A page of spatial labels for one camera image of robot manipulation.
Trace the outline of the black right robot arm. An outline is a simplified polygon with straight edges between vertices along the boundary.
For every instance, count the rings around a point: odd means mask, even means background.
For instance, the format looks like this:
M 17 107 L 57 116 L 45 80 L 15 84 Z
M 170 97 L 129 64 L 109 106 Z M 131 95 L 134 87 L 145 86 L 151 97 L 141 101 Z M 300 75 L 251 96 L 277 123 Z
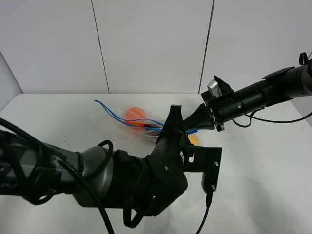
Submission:
M 261 81 L 234 91 L 215 76 L 201 94 L 201 104 L 184 120 L 186 130 L 224 130 L 224 124 L 240 116 L 254 114 L 293 98 L 312 94 L 312 60 L 306 53 L 299 56 L 298 67 L 287 67 L 265 76 Z

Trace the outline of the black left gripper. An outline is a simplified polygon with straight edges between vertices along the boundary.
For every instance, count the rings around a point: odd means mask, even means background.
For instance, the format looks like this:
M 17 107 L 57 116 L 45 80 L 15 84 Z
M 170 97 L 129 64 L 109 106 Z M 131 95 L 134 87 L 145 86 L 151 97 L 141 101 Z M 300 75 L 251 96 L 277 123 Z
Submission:
M 157 216 L 187 189 L 180 140 L 185 138 L 181 105 L 171 105 L 156 146 L 145 162 L 152 173 L 146 216 Z

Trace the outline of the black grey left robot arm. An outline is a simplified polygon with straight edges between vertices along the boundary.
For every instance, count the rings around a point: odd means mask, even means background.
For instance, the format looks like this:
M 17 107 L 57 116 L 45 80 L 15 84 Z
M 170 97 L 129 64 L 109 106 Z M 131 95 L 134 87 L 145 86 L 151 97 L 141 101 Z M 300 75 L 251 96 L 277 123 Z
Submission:
M 45 144 L 1 120 L 0 192 L 34 205 L 60 193 L 82 207 L 122 209 L 125 218 L 157 216 L 187 189 L 189 140 L 179 105 L 172 105 L 153 151 L 144 158 L 104 141 L 82 153 Z

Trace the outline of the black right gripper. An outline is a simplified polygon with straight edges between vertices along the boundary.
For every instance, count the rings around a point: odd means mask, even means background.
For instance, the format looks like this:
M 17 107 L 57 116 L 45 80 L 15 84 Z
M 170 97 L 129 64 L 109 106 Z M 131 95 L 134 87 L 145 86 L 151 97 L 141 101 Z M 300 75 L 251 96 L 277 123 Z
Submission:
M 212 96 L 209 91 L 201 94 L 204 103 L 186 119 L 183 124 L 187 131 L 192 129 L 214 130 L 218 132 L 224 130 L 224 123 L 239 117 L 240 100 L 236 92 L 229 92 L 219 97 Z

